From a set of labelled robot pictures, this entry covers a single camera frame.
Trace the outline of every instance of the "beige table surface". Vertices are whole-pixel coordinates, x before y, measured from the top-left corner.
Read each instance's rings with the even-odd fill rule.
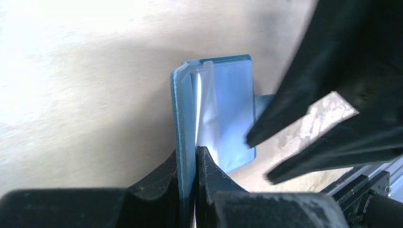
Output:
[[[0,195],[138,181],[174,149],[170,72],[184,60],[251,54],[256,92],[273,93],[314,3],[0,0]],[[276,187],[262,179],[317,130],[305,124],[231,176],[252,191],[324,187],[344,171]]]

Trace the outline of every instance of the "white surface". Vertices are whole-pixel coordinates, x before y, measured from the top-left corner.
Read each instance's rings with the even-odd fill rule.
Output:
[[[256,92],[273,93],[312,3],[0,0],[0,195],[138,181],[174,149],[170,72],[247,53]],[[256,166],[294,152],[293,139],[259,147]],[[243,172],[242,185],[255,180]]]

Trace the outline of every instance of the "screw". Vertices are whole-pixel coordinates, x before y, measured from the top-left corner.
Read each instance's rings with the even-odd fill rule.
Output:
[[[390,197],[390,196],[392,195],[392,194],[391,194],[391,192],[392,192],[391,187],[386,186],[386,188],[385,188],[385,192],[386,192],[386,193],[388,193],[388,197]]]

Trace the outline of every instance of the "table surface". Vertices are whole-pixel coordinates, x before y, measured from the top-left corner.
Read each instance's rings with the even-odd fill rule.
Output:
[[[175,147],[170,72],[185,60],[250,54],[257,95],[274,93],[314,4],[0,0],[0,195],[140,180]],[[279,186],[261,175],[346,113],[322,114],[343,106],[325,103],[231,177],[251,191],[320,190],[337,179],[345,170]]]

